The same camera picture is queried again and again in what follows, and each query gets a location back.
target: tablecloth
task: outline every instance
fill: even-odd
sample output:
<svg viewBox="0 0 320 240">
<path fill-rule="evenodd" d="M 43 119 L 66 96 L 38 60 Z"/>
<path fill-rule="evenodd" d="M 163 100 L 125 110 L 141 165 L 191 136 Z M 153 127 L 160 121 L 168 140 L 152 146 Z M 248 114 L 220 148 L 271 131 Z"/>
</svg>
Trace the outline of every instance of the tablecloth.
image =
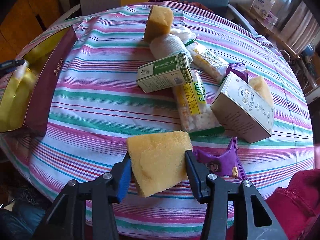
<svg viewBox="0 0 320 240">
<path fill-rule="evenodd" d="M 143 33 L 153 4 L 168 6 L 175 25 L 228 63 L 244 62 L 249 78 L 262 75 L 275 102 L 272 137 L 248 144 L 238 141 L 249 180 L 264 198 L 286 187 L 292 175 L 313 167 L 313 136 L 308 107 L 289 65 L 268 40 L 199 8 L 175 2 L 114 8 L 55 25 L 27 46 L 64 26 L 73 25 L 78 41 L 62 67 L 43 138 L 4 136 L 0 147 L 15 167 L 53 200 L 70 179 L 95 179 L 110 171 L 127 152 L 129 136 L 180 130 L 170 89 L 144 93 L 136 85 L 137 67 L 154 60 Z M 202 72 L 210 103 L 218 84 Z M 191 136 L 194 148 L 221 154 L 230 137 Z M 118 231 L 145 239 L 199 236 L 206 205 L 193 198 L 188 181 L 148 198 L 137 195 L 134 181 L 121 204 L 114 204 Z M 87 202 L 87 223 L 92 223 Z M 229 204 L 228 225 L 233 222 Z"/>
</svg>

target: metal screw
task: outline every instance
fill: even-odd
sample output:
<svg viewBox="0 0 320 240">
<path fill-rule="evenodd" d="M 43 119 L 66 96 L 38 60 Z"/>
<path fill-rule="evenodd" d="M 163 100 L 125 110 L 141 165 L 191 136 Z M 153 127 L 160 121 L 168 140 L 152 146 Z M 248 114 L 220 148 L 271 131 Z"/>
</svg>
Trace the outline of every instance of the metal screw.
<svg viewBox="0 0 320 240">
<path fill-rule="evenodd" d="M 75 184 L 77 184 L 77 181 L 75 179 L 69 180 L 68 182 L 69 186 L 74 186 Z"/>
<path fill-rule="evenodd" d="M 104 179 L 111 179 L 112 174 L 111 174 L 110 172 L 107 172 L 107 173 L 103 174 L 102 177 L 103 177 Z"/>
<path fill-rule="evenodd" d="M 243 185 L 245 185 L 246 187 L 251 187 L 252 186 L 252 182 L 248 181 L 248 180 L 244 180 L 243 181 Z"/>
<path fill-rule="evenodd" d="M 214 173 L 210 173 L 209 175 L 208 175 L 208 178 L 209 179 L 212 179 L 212 180 L 215 180 L 215 179 L 217 179 L 217 175 L 216 174 L 214 174 Z"/>
</svg>

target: open box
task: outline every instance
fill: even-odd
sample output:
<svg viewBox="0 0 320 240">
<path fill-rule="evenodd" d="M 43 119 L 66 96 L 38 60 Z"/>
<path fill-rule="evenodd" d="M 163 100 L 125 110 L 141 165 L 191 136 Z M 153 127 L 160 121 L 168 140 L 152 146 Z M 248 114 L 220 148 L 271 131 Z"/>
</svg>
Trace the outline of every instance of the open box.
<svg viewBox="0 0 320 240">
<path fill-rule="evenodd" d="M 23 56 L 23 71 L 0 79 L 0 133 L 45 135 L 60 69 L 76 40 L 72 27 L 51 35 Z"/>
</svg>

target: chair armrest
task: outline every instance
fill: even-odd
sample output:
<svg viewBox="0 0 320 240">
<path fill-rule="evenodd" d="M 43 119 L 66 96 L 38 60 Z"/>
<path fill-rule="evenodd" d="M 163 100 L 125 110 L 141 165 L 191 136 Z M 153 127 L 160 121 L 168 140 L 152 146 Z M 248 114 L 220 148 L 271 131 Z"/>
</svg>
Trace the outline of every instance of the chair armrest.
<svg viewBox="0 0 320 240">
<path fill-rule="evenodd" d="M 228 10 L 233 14 L 234 18 L 241 24 L 241 26 L 245 30 L 252 33 L 253 35 L 258 35 L 251 24 L 232 5 L 228 4 Z"/>
</svg>

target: jeans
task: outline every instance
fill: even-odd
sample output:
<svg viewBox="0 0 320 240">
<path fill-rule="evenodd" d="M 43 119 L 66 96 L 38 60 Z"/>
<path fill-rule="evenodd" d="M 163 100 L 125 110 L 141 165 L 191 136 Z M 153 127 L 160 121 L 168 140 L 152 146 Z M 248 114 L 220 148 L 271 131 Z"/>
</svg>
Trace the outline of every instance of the jeans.
<svg viewBox="0 0 320 240">
<path fill-rule="evenodd" d="M 45 211 L 29 203 L 16 201 L 12 211 L 0 209 L 0 239 L 29 240 Z"/>
</svg>

